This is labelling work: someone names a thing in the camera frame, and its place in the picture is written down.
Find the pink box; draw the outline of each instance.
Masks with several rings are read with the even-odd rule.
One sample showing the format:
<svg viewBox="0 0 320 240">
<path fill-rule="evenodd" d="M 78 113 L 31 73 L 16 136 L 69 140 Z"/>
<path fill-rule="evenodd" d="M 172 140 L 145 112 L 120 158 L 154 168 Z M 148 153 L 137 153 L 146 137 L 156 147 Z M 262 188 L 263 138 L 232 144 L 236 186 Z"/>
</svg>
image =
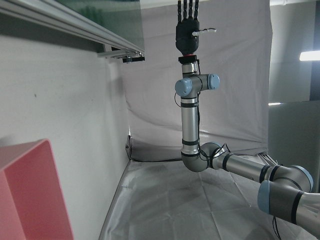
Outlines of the pink box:
<svg viewBox="0 0 320 240">
<path fill-rule="evenodd" d="M 0 240 L 72 240 L 49 140 L 0 147 Z"/>
</svg>

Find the white fabric curtain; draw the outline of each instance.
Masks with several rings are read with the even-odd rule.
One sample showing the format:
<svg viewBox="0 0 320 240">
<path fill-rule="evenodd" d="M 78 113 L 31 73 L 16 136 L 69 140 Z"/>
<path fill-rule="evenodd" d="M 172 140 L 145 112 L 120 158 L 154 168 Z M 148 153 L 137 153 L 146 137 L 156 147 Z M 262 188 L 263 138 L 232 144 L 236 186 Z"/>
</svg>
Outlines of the white fabric curtain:
<svg viewBox="0 0 320 240">
<path fill-rule="evenodd" d="M 202 74 L 220 77 L 220 87 L 199 97 L 200 143 L 227 143 L 231 151 L 268 151 L 268 88 L 272 42 L 268 0 L 200 2 L 196 51 Z M 182 78 L 175 46 L 177 7 L 142 10 L 145 62 L 122 64 L 131 131 L 131 157 L 140 161 L 180 158 L 181 110 L 175 83 Z"/>
</svg>

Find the gray plastic sheet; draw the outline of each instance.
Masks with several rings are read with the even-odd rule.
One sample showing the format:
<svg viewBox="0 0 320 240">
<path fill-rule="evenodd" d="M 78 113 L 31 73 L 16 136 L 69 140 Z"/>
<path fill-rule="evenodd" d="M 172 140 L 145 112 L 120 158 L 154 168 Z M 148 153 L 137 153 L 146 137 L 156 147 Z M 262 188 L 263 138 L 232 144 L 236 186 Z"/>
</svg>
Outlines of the gray plastic sheet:
<svg viewBox="0 0 320 240">
<path fill-rule="evenodd" d="M 182 161 L 131 161 L 100 240 L 276 240 L 258 209 L 259 183 L 224 170 L 189 171 Z M 277 219 L 283 240 L 316 240 Z"/>
<path fill-rule="evenodd" d="M 142 10 L 145 61 L 122 64 L 133 142 L 131 157 L 161 161 L 181 157 L 181 110 L 175 83 L 182 78 L 175 46 L 177 6 Z M 202 74 L 220 87 L 199 97 L 200 142 L 227 143 L 238 154 L 268 151 L 268 89 L 272 28 L 268 0 L 215 0 L 199 4 L 196 51 Z"/>
</svg>

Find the ceiling light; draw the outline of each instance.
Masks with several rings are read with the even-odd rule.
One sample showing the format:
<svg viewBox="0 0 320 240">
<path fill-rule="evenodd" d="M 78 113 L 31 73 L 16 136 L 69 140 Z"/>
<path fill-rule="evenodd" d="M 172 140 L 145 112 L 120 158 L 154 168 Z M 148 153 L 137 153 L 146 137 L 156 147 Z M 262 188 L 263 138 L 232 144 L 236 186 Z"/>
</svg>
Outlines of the ceiling light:
<svg viewBox="0 0 320 240">
<path fill-rule="evenodd" d="M 269 102 L 269 106 L 275 106 L 275 105 L 280 105 L 281 102 Z"/>
<path fill-rule="evenodd" d="M 320 51 L 303 51 L 300 61 L 320 61 Z"/>
</svg>

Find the metal frame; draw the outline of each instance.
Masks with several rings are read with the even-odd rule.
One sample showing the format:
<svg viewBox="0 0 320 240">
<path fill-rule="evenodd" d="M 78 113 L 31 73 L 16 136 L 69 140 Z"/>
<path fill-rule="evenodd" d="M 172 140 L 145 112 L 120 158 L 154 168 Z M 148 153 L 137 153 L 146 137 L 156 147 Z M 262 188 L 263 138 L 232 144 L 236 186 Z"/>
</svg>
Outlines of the metal frame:
<svg viewBox="0 0 320 240">
<path fill-rule="evenodd" d="M 27 20 L 128 53 L 145 50 L 54 0 L 0 0 L 0 13 Z"/>
</svg>

